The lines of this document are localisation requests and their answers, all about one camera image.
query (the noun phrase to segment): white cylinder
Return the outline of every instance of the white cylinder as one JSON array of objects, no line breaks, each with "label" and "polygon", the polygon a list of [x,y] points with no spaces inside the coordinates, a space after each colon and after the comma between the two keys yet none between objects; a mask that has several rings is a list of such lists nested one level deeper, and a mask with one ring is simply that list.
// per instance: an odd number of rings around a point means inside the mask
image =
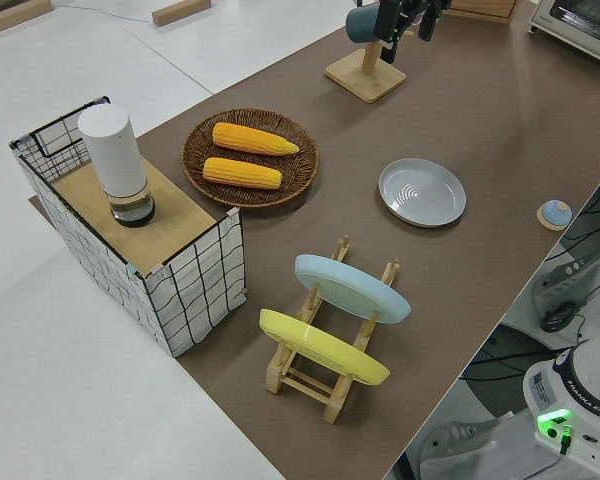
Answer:
[{"label": "white cylinder", "polygon": [[78,130],[105,193],[125,198],[145,187],[136,137],[122,107],[103,103],[87,108],[78,118]]}]

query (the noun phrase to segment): plate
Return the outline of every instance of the plate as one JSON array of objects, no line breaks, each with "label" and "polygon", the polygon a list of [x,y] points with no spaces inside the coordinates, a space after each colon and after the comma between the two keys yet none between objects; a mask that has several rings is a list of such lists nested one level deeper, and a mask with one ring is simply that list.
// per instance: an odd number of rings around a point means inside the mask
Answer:
[{"label": "plate", "polygon": [[458,219],[467,203],[456,176],[437,163],[404,158],[380,174],[380,195],[401,220],[419,227],[439,227]]},{"label": "plate", "polygon": [[[229,122],[280,135],[299,147],[293,155],[273,156],[240,152],[213,143],[213,127]],[[282,184],[276,190],[236,187],[209,182],[202,177],[209,157],[255,163],[282,172]],[[293,120],[276,112],[256,108],[239,108],[213,115],[197,125],[182,148],[185,175],[200,192],[225,205],[241,208],[266,208],[281,205],[306,191],[318,171],[319,154],[313,138]]]},{"label": "plate", "polygon": [[402,295],[368,273],[346,263],[317,255],[298,255],[296,277],[308,290],[318,286],[318,296],[345,312],[378,323],[399,323],[411,313]]},{"label": "plate", "polygon": [[379,385],[389,376],[384,365],[353,345],[288,315],[262,309],[260,328],[276,342],[360,383]]}]

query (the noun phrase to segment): toaster oven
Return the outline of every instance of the toaster oven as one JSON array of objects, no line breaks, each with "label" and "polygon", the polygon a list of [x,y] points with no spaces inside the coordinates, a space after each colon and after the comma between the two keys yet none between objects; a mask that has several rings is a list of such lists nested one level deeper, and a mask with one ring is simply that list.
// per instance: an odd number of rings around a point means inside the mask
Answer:
[{"label": "toaster oven", "polygon": [[600,0],[539,0],[531,25],[600,59]]}]

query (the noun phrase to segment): white table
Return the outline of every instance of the white table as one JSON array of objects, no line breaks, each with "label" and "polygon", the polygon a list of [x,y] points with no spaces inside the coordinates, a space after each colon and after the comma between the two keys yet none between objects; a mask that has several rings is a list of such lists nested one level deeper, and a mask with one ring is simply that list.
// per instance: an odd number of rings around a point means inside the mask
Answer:
[{"label": "white table", "polygon": [[0,32],[0,479],[280,478],[86,275],[28,202],[7,145],[101,95],[141,135],[341,27],[352,7],[215,0],[148,23],[173,1],[54,1]]}]

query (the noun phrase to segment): gray plate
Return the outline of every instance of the gray plate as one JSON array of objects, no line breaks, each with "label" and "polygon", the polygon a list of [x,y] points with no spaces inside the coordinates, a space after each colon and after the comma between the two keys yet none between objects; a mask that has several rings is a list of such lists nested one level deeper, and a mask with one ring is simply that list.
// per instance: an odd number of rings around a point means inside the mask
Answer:
[{"label": "gray plate", "polygon": [[380,174],[382,200],[398,218],[419,227],[439,227],[456,220],[467,203],[456,176],[437,163],[405,158]]}]

